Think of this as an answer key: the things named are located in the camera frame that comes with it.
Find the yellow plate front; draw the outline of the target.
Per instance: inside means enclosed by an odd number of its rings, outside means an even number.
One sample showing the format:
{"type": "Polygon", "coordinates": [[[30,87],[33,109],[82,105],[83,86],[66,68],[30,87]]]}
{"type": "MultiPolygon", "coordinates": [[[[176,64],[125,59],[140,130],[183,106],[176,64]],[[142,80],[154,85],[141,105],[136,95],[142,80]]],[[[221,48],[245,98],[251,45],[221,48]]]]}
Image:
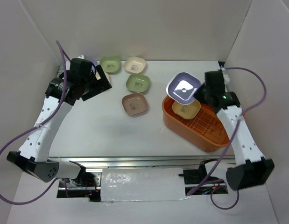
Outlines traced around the yellow plate front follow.
{"type": "Polygon", "coordinates": [[[173,112],[183,119],[193,119],[199,113],[201,104],[195,100],[189,105],[183,105],[178,102],[174,102],[172,105],[173,112]]]}

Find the brown plate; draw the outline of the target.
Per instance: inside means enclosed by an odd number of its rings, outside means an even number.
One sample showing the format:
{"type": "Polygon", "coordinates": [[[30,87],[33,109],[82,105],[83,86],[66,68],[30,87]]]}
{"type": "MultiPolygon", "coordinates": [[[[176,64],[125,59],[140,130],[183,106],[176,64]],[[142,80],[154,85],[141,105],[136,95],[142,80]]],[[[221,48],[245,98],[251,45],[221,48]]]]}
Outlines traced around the brown plate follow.
{"type": "Polygon", "coordinates": [[[148,102],[142,93],[134,92],[122,98],[122,106],[128,115],[136,115],[148,109],[148,102]]]}

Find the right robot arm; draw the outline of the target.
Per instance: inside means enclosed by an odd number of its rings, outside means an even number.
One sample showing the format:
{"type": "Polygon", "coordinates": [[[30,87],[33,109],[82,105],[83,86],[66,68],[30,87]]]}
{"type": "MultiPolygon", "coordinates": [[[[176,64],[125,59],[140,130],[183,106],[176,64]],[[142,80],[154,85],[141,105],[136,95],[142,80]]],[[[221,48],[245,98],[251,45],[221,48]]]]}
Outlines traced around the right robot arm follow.
{"type": "Polygon", "coordinates": [[[265,158],[257,147],[244,119],[245,113],[258,107],[266,99],[267,89],[264,82],[261,81],[261,100],[242,109],[237,95],[226,91],[222,70],[209,71],[204,75],[205,82],[194,93],[194,98],[214,110],[228,135],[227,146],[233,148],[236,160],[236,166],[226,171],[228,186],[232,190],[241,190],[265,184],[275,165],[273,160],[265,158]]]}

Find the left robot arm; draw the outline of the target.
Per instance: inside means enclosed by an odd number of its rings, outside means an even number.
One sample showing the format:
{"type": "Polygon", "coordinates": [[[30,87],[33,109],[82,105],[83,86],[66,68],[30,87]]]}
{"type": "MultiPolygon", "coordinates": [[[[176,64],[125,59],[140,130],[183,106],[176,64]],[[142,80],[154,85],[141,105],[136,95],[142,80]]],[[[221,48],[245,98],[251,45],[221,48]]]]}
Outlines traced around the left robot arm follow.
{"type": "Polygon", "coordinates": [[[64,118],[79,99],[86,101],[112,86],[101,65],[73,58],[70,68],[49,83],[42,110],[23,145],[7,161],[44,182],[69,178],[76,186],[87,181],[85,167],[72,161],[49,159],[49,151],[64,118]]]}

